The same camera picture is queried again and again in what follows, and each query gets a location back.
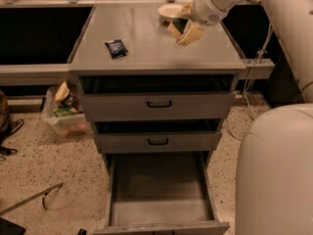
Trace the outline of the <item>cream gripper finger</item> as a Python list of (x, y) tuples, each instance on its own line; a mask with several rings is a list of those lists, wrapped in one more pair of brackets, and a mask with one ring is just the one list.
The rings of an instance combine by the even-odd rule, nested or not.
[(182, 35), (177, 39), (177, 43), (183, 46), (187, 46), (199, 40), (204, 33), (204, 29), (204, 24), (188, 21)]
[(192, 17), (192, 3), (186, 3), (175, 16), (176, 19), (189, 20)]

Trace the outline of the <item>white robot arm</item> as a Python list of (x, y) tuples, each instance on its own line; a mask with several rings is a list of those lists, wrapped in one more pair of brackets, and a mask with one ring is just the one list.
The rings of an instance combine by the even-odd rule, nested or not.
[[(192, 0), (201, 24), (245, 0)], [(298, 80), (302, 104), (258, 117), (241, 143), (235, 235), (313, 235), (313, 0), (261, 0)]]

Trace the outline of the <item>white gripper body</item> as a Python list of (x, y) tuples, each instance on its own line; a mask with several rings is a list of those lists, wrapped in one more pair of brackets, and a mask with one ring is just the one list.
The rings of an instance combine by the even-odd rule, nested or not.
[(227, 11), (221, 9), (218, 5), (219, 2), (221, 2), (221, 0), (193, 0), (193, 18), (201, 24), (218, 24), (227, 16)]

